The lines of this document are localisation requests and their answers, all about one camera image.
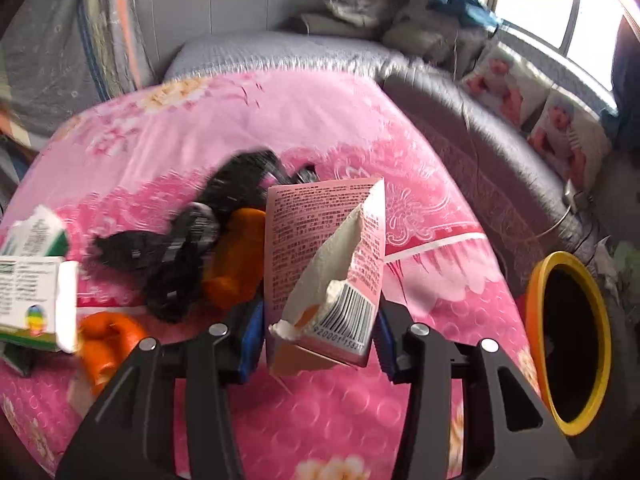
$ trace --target gray pillow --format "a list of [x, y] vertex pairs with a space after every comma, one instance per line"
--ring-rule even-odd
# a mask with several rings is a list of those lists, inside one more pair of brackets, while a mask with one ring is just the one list
[[164, 81], [269, 69], [334, 70], [381, 81], [411, 64], [424, 66], [372, 41], [289, 32], [216, 34], [185, 44]]

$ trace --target pink blanket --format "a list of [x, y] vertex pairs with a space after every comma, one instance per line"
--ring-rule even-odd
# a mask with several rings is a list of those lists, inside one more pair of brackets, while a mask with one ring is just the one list
[[[125, 276], [90, 263], [91, 240], [165, 231], [213, 169], [259, 146], [291, 170], [314, 163], [323, 180], [384, 177], [387, 299], [453, 340], [496, 339], [537, 388], [522, 322], [478, 221], [421, 134], [374, 83], [351, 75], [196, 78], [87, 110], [40, 154], [0, 231], [38, 204], [49, 206], [66, 223], [68, 257], [82, 262], [80, 316], [125, 306], [161, 340], [186, 338], [208, 325], [209, 314], [193, 312], [178, 326], [142, 314]], [[47, 355], [32, 378], [20, 379], [0, 365], [2, 409], [49, 471], [80, 420], [66, 402], [77, 367], [72, 356]], [[387, 381], [374, 350], [366, 368], [302, 372], [285, 382], [286, 389], [260, 365], [249, 384], [232, 388], [248, 480], [390, 478], [408, 387]], [[462, 431], [462, 390], [454, 384], [450, 474], [460, 470]], [[178, 472], [188, 470], [183, 420], [176, 459]]]

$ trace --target black fabric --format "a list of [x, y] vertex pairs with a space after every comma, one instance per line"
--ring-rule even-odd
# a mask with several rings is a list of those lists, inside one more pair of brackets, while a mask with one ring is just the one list
[[261, 183], [268, 174], [278, 184], [318, 180], [313, 165], [289, 177], [271, 150], [239, 153], [209, 177], [194, 202], [172, 220], [167, 234], [124, 231], [97, 237], [95, 253], [102, 264], [138, 279], [150, 313], [177, 323], [198, 299], [204, 257], [233, 211], [266, 208]]

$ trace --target torn cardboard box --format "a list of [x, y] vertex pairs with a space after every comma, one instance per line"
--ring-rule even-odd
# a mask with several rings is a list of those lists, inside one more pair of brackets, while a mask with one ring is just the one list
[[384, 181], [269, 188], [265, 244], [271, 372], [366, 366], [382, 287]]

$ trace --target gray fabric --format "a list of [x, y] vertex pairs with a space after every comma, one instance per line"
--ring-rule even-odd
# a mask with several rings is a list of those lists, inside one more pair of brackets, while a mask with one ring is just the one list
[[333, 16], [312, 12], [300, 14], [288, 22], [287, 30], [312, 36], [340, 36], [358, 40], [374, 40], [378, 32], [372, 28], [356, 27]]
[[640, 165], [628, 153], [609, 153], [591, 195], [607, 233], [640, 247]]
[[76, 0], [25, 0], [0, 43], [0, 100], [42, 149], [72, 115], [100, 102], [84, 58]]
[[219, 34], [187, 43], [171, 63], [164, 80], [305, 68], [350, 72], [380, 81], [411, 64], [417, 70], [426, 70], [421, 60], [409, 61], [399, 52], [370, 41], [287, 32]]
[[410, 0], [382, 42], [461, 79], [473, 68], [488, 37], [485, 28], [463, 27], [457, 17], [431, 9], [430, 0]]
[[473, 208], [500, 261], [514, 297], [524, 293], [535, 264], [552, 251], [587, 262], [598, 239], [588, 218], [562, 218], [562, 181], [520, 134], [450, 80], [416, 70], [386, 79], [386, 94], [440, 156]]
[[39, 151], [69, 117], [136, 90], [132, 58], [140, 86], [154, 82], [129, 1], [125, 20], [115, 0], [25, 0], [0, 41], [0, 103], [18, 143]]

